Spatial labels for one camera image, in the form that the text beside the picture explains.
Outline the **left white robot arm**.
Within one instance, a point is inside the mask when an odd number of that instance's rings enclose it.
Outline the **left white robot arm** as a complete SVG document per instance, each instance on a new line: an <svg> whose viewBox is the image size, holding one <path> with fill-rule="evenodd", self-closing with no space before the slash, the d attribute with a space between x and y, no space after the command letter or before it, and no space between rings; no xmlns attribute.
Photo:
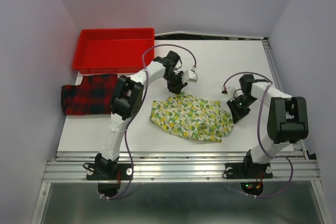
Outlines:
<svg viewBox="0 0 336 224"><path fill-rule="evenodd" d="M174 94L179 94L187 86L187 83L183 82L183 72L176 70L180 59L177 53L169 51L166 57L154 58L141 71L118 78L110 102L110 133L103 148L95 156L92 167L89 168L98 179L114 179L116 176L121 141L129 123L141 109L146 88L161 78L167 81L168 90Z"/></svg>

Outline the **lemon print skirt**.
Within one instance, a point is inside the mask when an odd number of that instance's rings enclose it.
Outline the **lemon print skirt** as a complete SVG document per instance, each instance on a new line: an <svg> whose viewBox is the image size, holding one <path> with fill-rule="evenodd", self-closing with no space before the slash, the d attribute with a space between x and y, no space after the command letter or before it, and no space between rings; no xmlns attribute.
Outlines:
<svg viewBox="0 0 336 224"><path fill-rule="evenodd" d="M165 132L201 142L220 143L234 128L230 112L221 102L185 92L152 103L150 121Z"/></svg>

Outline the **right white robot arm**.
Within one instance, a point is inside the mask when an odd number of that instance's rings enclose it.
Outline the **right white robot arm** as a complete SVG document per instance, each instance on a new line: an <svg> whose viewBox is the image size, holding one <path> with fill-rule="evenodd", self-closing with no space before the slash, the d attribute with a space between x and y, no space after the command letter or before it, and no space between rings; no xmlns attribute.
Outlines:
<svg viewBox="0 0 336 224"><path fill-rule="evenodd" d="M233 123L236 124L250 112L257 100L260 106L268 107L267 134L257 132L258 144L250 149L241 163L226 163L224 178L254 179L272 178L270 162L290 144L306 139L309 133L307 103L303 97L293 97L272 86L272 81L263 75L255 78L253 72L241 72L239 78L241 95L235 89L223 86L228 95L227 105Z"/></svg>

